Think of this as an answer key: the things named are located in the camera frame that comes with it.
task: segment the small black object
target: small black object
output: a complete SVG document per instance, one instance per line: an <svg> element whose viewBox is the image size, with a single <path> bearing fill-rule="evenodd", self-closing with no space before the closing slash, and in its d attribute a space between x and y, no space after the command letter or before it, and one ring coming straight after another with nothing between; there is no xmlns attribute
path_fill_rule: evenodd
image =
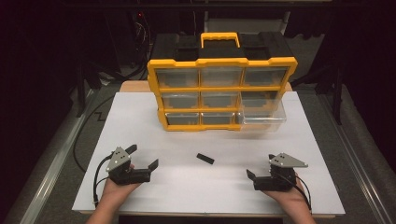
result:
<svg viewBox="0 0 396 224"><path fill-rule="evenodd" d="M292 160L293 162L300 162L301 164L294 163L295 165L288 165L280 162L277 158L285 161ZM269 159L271 162L271 176L257 177L252 172L247 170L247 177L253 181L253 186L255 190L288 191L296 185L296 174L292 167L307 166L306 163L298 161L297 159L294 159L293 157L284 153L281 153L278 156L270 154Z"/></svg>
<svg viewBox="0 0 396 224"><path fill-rule="evenodd" d="M148 166L148 169L132 169L130 155L137 150L137 146L133 145L126 150L117 147L113 153L110 163L106 170L108 177L118 185L129 185L136 183L149 182L151 172L153 172L159 164L159 161L154 161Z"/></svg>
<svg viewBox="0 0 396 224"><path fill-rule="evenodd" d="M215 162L215 160L213 160L212 158L209 158L201 153L198 153L197 158L203 161L206 161L209 164L213 164L213 162Z"/></svg>

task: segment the white table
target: white table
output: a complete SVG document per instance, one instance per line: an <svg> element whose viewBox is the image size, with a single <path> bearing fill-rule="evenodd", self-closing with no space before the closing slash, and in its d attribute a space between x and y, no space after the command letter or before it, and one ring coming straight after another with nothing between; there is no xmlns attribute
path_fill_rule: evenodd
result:
<svg viewBox="0 0 396 224"><path fill-rule="evenodd" d="M276 133L166 132L157 119L153 93L117 93L73 210L94 210L92 182L99 162L117 146L137 144L138 150L132 154L136 169L147 168L156 159L160 165L151 181L130 195L121 214L281 217L284 213L277 203L254 190L246 169L256 176L270 175L268 154L285 152L309 165L295 170L311 191L313 215L343 215L345 210L297 93L286 92L283 104L287 122ZM197 159L198 153L214 159L214 164ZM98 179L106 176L106 165Z"/></svg>

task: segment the dark background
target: dark background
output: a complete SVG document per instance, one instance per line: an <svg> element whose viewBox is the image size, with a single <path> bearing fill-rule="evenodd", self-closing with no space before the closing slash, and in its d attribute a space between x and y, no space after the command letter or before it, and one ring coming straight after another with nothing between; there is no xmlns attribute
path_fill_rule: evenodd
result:
<svg viewBox="0 0 396 224"><path fill-rule="evenodd" d="M304 38L309 38L326 34L311 71L334 59L341 61L339 69L356 107L389 165L396 170L396 153L393 152L396 148L396 20L392 15L393 9L389 1L388 4L375 3L362 10L340 10L336 13L293 10L285 36L303 34ZM152 33L151 39L159 33L192 35L194 32L191 12L144 13ZM236 9L226 14L257 19L272 18L279 13L283 12L265 14L259 10L241 12ZM113 21L119 24L125 21L121 23L124 28L130 25L125 14L118 17L109 13L107 16L113 16ZM203 16L203 12L196 12L197 34L203 31ZM114 71L119 71L120 64L128 59L128 55L132 58L131 66L139 63L135 58L135 43L123 42L125 36L135 37L134 30L115 34L114 31L121 29L118 27L111 33L106 25L111 21L109 17L102 12L66 10L58 2L50 0L1 3L3 181L0 221L70 110L73 102L69 94L77 85L81 61L90 58ZM118 46L121 42L125 43L125 48ZM96 78L95 71L87 71L91 72L86 72L84 78ZM331 75L323 74L310 82L319 82L322 76Z"/></svg>

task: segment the wire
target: wire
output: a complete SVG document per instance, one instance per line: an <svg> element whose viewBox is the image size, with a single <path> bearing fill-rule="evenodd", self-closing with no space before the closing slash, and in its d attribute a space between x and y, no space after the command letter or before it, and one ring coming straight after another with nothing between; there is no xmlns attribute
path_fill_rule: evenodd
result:
<svg viewBox="0 0 396 224"><path fill-rule="evenodd" d="M295 185L294 183L292 183L291 181L289 181L285 176L283 176L283 175L281 175L281 174L278 174L278 173L276 173L276 172L272 172L273 174L276 174L277 176L279 176L280 178L282 178L282 179L284 179L285 181L287 181L289 184L291 184L295 189L297 189L302 195L303 195L303 197L304 197L304 200L305 200L305 202L306 202L306 205L308 205L308 209L309 209L309 211L311 211L311 214L312 214L312 206L311 206L311 194L309 193L309 190L308 190L308 187L305 185L305 187L307 188L307 191L308 191L308 193L309 193L309 200L306 198L306 195L305 195L305 193L303 192L303 190L302 189L300 189L297 185Z"/></svg>
<svg viewBox="0 0 396 224"><path fill-rule="evenodd" d="M112 95L112 96L108 97L108 98L105 99L101 104L99 104L99 105L91 112L91 114L84 120L84 123L82 124L81 128L78 130L78 133L77 133L77 136L76 136L76 140L75 140L75 143L74 143L74 145L73 145L73 158L74 158L74 160L75 160L75 162L76 162L76 165L78 166L78 168L79 168L83 173L86 173L87 171L86 171L86 170L81 166L81 164L78 162L77 155L76 155L76 145L77 145L79 136L81 135L82 130L84 129L85 125L87 124L88 120L89 120L90 117L93 115L93 113L96 112L96 110L97 110L100 106L104 105L107 101L109 101L110 99L114 98L114 96L115 96L115 95Z"/></svg>
<svg viewBox="0 0 396 224"><path fill-rule="evenodd" d="M145 20L145 23L146 23L146 25L148 27L148 45L149 45L151 43L151 31L149 29L149 23L146 20L146 16L145 16L145 14L143 12L142 12L142 17L143 17L143 20Z"/></svg>
<svg viewBox="0 0 396 224"><path fill-rule="evenodd" d="M142 71L142 74L140 75L139 80L144 80L144 79L146 79L146 78L144 78L144 75L146 74L146 71L148 70L147 63L148 63L148 61L149 61L148 58L147 58L147 55L144 56L144 59L145 59L144 64L145 64L146 66L144 66L144 69L143 69L143 71Z"/></svg>
<svg viewBox="0 0 396 224"><path fill-rule="evenodd" d="M306 191L308 192L309 204L311 205L311 208L312 208L311 192L309 192L308 186L305 184L305 182L299 176L296 176L296 177L304 184Z"/></svg>
<svg viewBox="0 0 396 224"><path fill-rule="evenodd" d="M96 183L96 187L98 187L98 185L99 185L102 181L104 181L104 180L106 180L106 179L108 179L108 177L105 177L105 178L99 180L99 181Z"/></svg>
<svg viewBox="0 0 396 224"><path fill-rule="evenodd" d="M147 66L147 62L146 62L146 60L144 60L141 64L139 64L139 67L136 70L134 70L131 74L129 74L126 77L129 79L131 77L135 77L135 76L139 75L146 68L146 66Z"/></svg>
<svg viewBox="0 0 396 224"><path fill-rule="evenodd" d="M98 168L96 168L95 178L93 179L93 202L94 202L94 204L95 204L95 207L97 207L97 205L99 204L98 195L97 195L97 193L96 193L96 187L97 187L98 184L100 183L100 181L99 181L99 183L96 183L96 182L97 182L97 179L98 179L98 175L99 175L99 170L100 170L100 168L102 167L103 163L105 163L105 161L108 161L108 160L111 159L111 157L113 156L113 153L114 153L114 152L112 152L109 156L106 156L106 157L99 163Z"/></svg>
<svg viewBox="0 0 396 224"><path fill-rule="evenodd" d="M192 12L192 15L194 17L194 35L197 31L197 22L196 22L196 16L195 16L195 11Z"/></svg>
<svg viewBox="0 0 396 224"><path fill-rule="evenodd" d="M145 42L145 40L146 40L146 35L147 35L146 29L141 23L139 23L137 21L135 22L135 24L139 26L139 32L136 34L136 36L139 36L140 30L143 29L143 32L144 32L143 33L143 40L142 40L142 44L143 44Z"/></svg>

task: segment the forearm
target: forearm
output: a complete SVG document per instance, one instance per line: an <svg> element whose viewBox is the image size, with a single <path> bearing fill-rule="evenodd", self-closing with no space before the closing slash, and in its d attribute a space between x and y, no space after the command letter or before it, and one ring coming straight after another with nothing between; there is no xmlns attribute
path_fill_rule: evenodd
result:
<svg viewBox="0 0 396 224"><path fill-rule="evenodd" d="M308 206L302 202L280 203L282 209L295 224L315 224Z"/></svg>
<svg viewBox="0 0 396 224"><path fill-rule="evenodd" d="M103 199L88 219L87 224L109 224L117 214L119 208L120 206L118 204Z"/></svg>

